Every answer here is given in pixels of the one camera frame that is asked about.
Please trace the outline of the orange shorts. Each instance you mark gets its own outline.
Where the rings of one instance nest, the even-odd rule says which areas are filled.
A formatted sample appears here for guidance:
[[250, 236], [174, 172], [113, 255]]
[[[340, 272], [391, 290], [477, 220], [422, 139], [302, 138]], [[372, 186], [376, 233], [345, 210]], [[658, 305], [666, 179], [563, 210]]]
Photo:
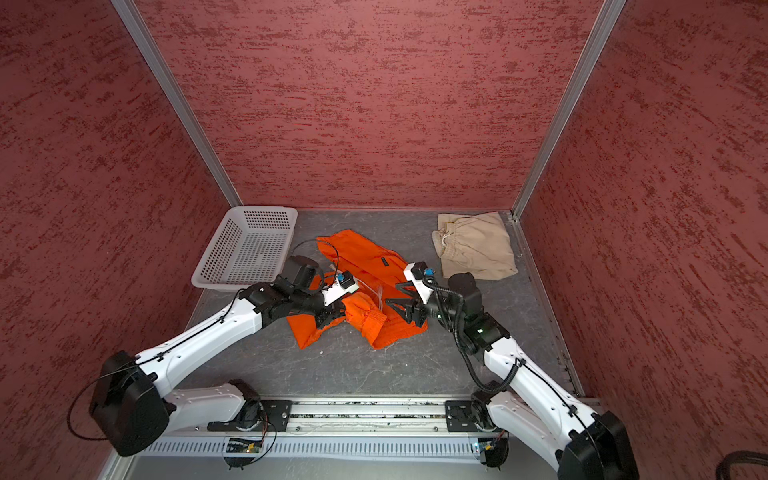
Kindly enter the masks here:
[[395, 251], [375, 244], [366, 237], [343, 230], [319, 237], [315, 244], [333, 268], [350, 272], [359, 289], [342, 300], [343, 316], [325, 327], [318, 327], [313, 317], [296, 315], [287, 319], [297, 346], [305, 349], [322, 334], [341, 323], [348, 323], [375, 349], [384, 349], [400, 340], [425, 333], [428, 324], [417, 326], [403, 320], [386, 304], [403, 294], [396, 286], [406, 281], [407, 262]]

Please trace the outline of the beige drawstring shorts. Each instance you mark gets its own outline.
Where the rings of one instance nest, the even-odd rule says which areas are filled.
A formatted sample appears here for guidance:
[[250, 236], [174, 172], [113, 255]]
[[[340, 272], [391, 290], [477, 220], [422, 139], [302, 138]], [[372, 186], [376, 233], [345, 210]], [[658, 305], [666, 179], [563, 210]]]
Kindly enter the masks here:
[[518, 273], [510, 236], [498, 212], [441, 213], [432, 241], [446, 279], [469, 273], [477, 280], [499, 281]]

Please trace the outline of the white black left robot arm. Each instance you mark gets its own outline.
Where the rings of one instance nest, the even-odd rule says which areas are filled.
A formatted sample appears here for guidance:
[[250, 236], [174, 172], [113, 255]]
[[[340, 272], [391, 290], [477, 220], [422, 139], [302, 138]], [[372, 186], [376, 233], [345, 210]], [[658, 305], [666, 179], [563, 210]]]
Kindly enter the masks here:
[[265, 435], [275, 424], [245, 381], [202, 389], [182, 389], [180, 383], [277, 320], [308, 315], [325, 325], [341, 318], [343, 298], [357, 289], [350, 272], [326, 275], [314, 260], [291, 256], [273, 282], [237, 290], [226, 307], [191, 329], [138, 354], [119, 351], [109, 357], [86, 386], [92, 393], [88, 414], [99, 435], [78, 432], [72, 409], [66, 414], [68, 432], [81, 441], [107, 441], [122, 457], [142, 452], [166, 433], [191, 427]]

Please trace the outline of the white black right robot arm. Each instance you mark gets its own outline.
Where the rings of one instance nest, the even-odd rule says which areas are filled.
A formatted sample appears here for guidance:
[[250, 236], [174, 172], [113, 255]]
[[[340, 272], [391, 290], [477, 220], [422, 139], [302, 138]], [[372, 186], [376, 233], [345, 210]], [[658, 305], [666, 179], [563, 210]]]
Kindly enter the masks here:
[[410, 263], [397, 284], [401, 297], [389, 306], [417, 326], [438, 323], [453, 336], [464, 363], [473, 358], [498, 377], [483, 383], [495, 429], [519, 439], [560, 479], [636, 479], [639, 469], [629, 435], [612, 412], [599, 413], [547, 375], [483, 305], [475, 278], [452, 275], [446, 286], [425, 263]]

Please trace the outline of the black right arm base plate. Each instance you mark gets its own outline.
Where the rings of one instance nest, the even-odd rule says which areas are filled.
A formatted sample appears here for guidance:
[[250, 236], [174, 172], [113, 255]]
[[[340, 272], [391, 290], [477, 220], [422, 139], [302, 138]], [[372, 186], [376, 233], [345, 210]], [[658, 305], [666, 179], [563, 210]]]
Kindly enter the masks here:
[[451, 433], [493, 431], [486, 405], [478, 400], [449, 400], [444, 404], [447, 430]]

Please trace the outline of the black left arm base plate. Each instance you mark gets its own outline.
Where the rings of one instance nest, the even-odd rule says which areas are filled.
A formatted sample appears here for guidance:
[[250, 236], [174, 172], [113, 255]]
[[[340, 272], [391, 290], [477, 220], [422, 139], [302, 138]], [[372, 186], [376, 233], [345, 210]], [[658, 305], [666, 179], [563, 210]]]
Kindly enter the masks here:
[[247, 400], [235, 417], [227, 422], [209, 422], [210, 432], [266, 432], [269, 428], [285, 432], [294, 403], [291, 400]]

